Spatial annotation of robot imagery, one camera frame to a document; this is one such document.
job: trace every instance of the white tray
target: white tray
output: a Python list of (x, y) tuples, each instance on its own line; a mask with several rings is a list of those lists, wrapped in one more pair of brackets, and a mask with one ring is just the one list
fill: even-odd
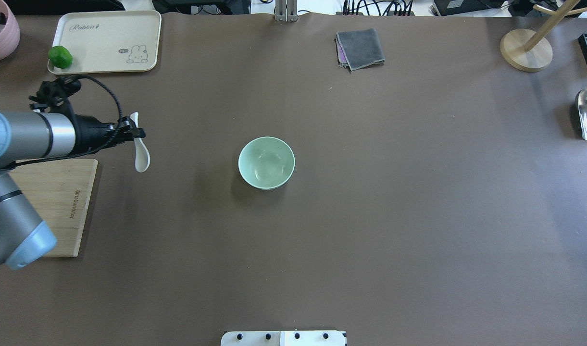
[(68, 13), (58, 20), (52, 46), (64, 46), (73, 57), (54, 74), (143, 72), (157, 64), (161, 14), (157, 11)]

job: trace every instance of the green bowl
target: green bowl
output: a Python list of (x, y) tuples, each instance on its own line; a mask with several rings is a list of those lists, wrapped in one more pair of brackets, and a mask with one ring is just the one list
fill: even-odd
[(293, 151), (278, 138), (262, 136), (246, 144), (238, 158), (238, 169), (250, 186), (272, 190), (286, 183), (293, 173)]

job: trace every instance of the white spoon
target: white spoon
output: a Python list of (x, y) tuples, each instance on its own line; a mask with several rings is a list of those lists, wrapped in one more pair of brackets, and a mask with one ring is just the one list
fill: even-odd
[[(130, 118), (139, 127), (137, 123), (137, 112), (131, 114)], [(150, 153), (141, 138), (133, 138), (133, 142), (135, 142), (135, 170), (139, 173), (145, 172), (150, 166)]]

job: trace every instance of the wooden mug tree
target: wooden mug tree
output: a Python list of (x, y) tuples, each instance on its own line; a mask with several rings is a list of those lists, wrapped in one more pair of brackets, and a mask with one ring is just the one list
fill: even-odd
[(535, 5), (535, 9), (551, 17), (537, 32), (529, 29), (515, 29), (502, 37), (500, 52), (505, 60), (511, 66), (525, 72), (538, 72), (548, 67), (552, 61), (552, 46), (545, 36), (565, 16), (587, 11), (587, 8), (571, 11), (578, 2), (579, 0), (567, 0), (557, 11)]

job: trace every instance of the bowl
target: bowl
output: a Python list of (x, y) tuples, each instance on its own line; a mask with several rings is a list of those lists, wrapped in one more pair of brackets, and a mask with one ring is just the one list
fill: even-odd
[(0, 59), (8, 57), (18, 47), (20, 28), (12, 11), (3, 0), (0, 0), (0, 12), (7, 17), (7, 24), (0, 33)]
[(295, 168), (291, 147), (273, 136), (262, 136), (246, 144), (238, 158), (238, 169), (250, 186), (272, 190), (286, 183)]

